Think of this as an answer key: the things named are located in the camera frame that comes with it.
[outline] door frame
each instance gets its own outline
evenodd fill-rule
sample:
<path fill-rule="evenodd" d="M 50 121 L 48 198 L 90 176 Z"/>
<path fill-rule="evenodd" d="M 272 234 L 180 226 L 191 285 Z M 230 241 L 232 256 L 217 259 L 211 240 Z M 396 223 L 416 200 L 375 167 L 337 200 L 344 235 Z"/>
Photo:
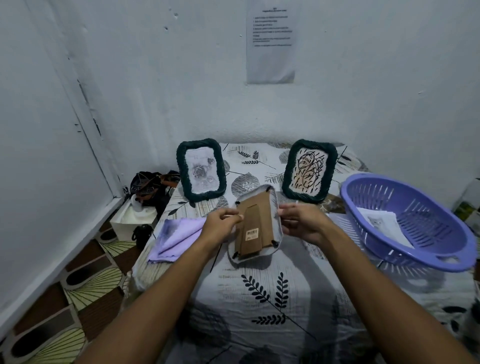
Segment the door frame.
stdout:
<path fill-rule="evenodd" d="M 30 18 L 42 38 L 43 46 L 52 62 L 55 73 L 76 115 L 78 124 L 75 123 L 75 127 L 78 129 L 77 131 L 85 134 L 113 197 L 125 196 L 115 168 L 114 158 L 104 136 L 102 136 L 105 134 L 101 133 L 102 126 L 99 125 L 92 115 L 74 62 L 70 59 L 68 50 L 62 40 L 61 29 L 55 22 L 55 14 L 52 8 L 47 1 L 24 1 Z"/>

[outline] picture frame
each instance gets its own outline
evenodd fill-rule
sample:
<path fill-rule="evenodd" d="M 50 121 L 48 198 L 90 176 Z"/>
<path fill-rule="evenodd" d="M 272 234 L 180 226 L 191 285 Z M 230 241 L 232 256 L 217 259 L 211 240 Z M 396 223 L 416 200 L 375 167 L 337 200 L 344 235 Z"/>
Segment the picture frame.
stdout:
<path fill-rule="evenodd" d="M 220 197 L 227 189 L 222 150 L 215 139 L 182 142 L 177 163 L 183 193 L 189 201 Z"/>
<path fill-rule="evenodd" d="M 318 204 L 330 189 L 338 153 L 331 143 L 297 140 L 288 154 L 282 191 L 286 197 Z"/>

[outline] baseboard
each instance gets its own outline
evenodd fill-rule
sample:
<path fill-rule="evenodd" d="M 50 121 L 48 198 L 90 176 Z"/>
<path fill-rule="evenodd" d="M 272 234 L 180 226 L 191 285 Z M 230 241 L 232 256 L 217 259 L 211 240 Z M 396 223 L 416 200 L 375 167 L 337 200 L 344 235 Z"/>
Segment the baseboard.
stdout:
<path fill-rule="evenodd" d="M 0 313 L 0 339 L 4 338 L 8 331 L 22 318 L 25 312 L 28 311 L 60 274 L 61 270 L 80 253 L 94 237 L 100 226 L 122 202 L 122 197 L 114 198 L 112 202 L 99 211 L 90 223 L 86 224 L 76 235 L 72 236 L 69 241 L 70 248 L 67 252 L 55 259 L 43 272 L 39 272 L 22 294 Z"/>

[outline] barcode sticker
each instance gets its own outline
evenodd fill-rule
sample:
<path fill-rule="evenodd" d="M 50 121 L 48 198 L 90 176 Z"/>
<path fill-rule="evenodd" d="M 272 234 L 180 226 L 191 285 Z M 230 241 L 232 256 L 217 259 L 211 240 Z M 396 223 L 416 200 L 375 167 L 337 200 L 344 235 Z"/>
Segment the barcode sticker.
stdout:
<path fill-rule="evenodd" d="M 258 228 L 248 230 L 245 234 L 245 241 L 252 240 L 252 239 L 257 239 L 257 238 L 258 238 Z"/>

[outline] purple plastic basket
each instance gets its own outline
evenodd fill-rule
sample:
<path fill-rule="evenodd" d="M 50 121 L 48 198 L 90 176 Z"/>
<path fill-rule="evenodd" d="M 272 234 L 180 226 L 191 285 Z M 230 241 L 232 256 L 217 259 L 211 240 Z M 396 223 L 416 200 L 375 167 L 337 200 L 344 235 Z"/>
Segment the purple plastic basket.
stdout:
<path fill-rule="evenodd" d="M 378 174 L 362 173 L 347 178 L 340 195 L 362 243 L 380 259 L 446 272 L 462 272 L 475 264 L 477 239 L 470 229 L 416 188 Z M 395 212 L 403 234 L 415 249 L 383 235 L 357 207 Z"/>

